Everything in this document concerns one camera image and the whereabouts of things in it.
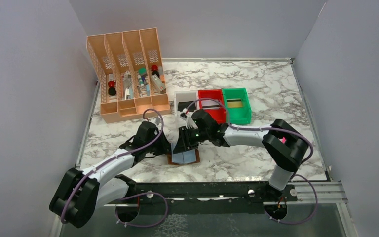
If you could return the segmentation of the brown leather card holder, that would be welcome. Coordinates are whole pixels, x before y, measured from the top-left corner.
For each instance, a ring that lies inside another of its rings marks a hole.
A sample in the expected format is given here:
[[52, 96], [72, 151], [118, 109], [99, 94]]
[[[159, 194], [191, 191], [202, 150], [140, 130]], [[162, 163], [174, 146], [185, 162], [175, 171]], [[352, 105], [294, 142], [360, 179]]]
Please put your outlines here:
[[194, 149], [183, 153], [168, 154], [167, 162], [169, 165], [188, 165], [200, 163], [199, 150]]

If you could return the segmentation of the red plastic bin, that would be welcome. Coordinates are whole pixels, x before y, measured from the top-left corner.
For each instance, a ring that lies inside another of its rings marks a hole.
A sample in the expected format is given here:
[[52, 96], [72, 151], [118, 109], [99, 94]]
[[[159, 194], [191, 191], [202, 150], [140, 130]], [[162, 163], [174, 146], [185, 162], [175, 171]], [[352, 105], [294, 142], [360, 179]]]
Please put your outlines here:
[[[198, 98], [199, 99], [211, 98], [211, 99], [220, 101], [223, 105], [225, 104], [223, 92], [221, 89], [199, 90]], [[199, 101], [199, 107], [202, 109], [201, 101]], [[218, 124], [222, 124], [226, 122], [227, 112], [224, 107], [221, 106], [221, 108], [218, 110], [205, 110], [205, 111], [207, 111]]]

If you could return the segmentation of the white plastic bin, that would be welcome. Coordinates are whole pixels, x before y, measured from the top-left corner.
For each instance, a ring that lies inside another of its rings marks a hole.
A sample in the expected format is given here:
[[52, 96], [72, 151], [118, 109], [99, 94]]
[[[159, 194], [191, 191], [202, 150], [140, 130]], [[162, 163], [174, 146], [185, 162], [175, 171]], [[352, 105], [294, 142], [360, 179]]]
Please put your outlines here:
[[[182, 120], [179, 118], [179, 114], [181, 111], [177, 111], [177, 103], [178, 102], [186, 102], [186, 101], [194, 101], [198, 99], [198, 91], [190, 90], [190, 91], [175, 91], [174, 92], [174, 114], [175, 114], [175, 126], [179, 128], [181, 126], [185, 126], [187, 124], [186, 120]], [[196, 110], [199, 108], [199, 103], [194, 103], [196, 105]]]

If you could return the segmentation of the green plastic bin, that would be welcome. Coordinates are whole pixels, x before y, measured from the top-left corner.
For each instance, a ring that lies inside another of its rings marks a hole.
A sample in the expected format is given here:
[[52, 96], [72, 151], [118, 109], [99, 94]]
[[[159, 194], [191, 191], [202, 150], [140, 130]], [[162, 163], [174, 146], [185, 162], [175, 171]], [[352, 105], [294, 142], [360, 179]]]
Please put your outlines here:
[[229, 122], [236, 125], [251, 123], [252, 109], [246, 88], [222, 89]]

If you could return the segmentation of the orange desk organizer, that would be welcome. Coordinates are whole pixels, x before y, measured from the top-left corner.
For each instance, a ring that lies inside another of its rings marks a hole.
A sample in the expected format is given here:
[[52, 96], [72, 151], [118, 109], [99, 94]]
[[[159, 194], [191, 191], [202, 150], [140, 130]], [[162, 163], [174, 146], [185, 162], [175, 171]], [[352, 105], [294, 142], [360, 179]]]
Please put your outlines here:
[[[100, 85], [100, 115], [106, 123], [140, 118], [152, 108], [170, 113], [167, 92], [159, 94], [151, 75], [165, 84], [157, 28], [91, 35], [86, 49]], [[116, 82], [116, 95], [108, 82]]]

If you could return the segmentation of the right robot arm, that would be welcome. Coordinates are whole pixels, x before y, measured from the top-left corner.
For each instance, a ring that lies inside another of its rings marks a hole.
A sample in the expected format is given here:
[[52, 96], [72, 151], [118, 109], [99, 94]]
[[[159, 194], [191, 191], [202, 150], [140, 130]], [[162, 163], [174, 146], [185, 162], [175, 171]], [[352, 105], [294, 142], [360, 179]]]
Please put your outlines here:
[[204, 141], [217, 147], [265, 148], [276, 163], [265, 187], [265, 195], [272, 201], [284, 196], [286, 185], [300, 165], [308, 159], [306, 152], [314, 151], [311, 142], [282, 119], [276, 119], [269, 127], [262, 128], [219, 124], [203, 109], [195, 111], [191, 119], [194, 126], [182, 126], [178, 129], [178, 141], [172, 152], [176, 154], [196, 149]]

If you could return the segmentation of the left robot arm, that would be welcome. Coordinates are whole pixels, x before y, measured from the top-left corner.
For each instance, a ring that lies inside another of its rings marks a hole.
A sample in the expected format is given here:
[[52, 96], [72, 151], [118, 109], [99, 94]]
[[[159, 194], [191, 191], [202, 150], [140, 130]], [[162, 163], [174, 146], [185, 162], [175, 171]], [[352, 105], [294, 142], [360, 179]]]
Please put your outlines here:
[[135, 189], [117, 179], [117, 175], [146, 159], [147, 154], [170, 153], [171, 144], [163, 131], [154, 123], [144, 121], [134, 136], [103, 161], [84, 170], [69, 169], [49, 204], [49, 210], [58, 215], [62, 223], [81, 228], [97, 208], [116, 199], [128, 203], [135, 198]]

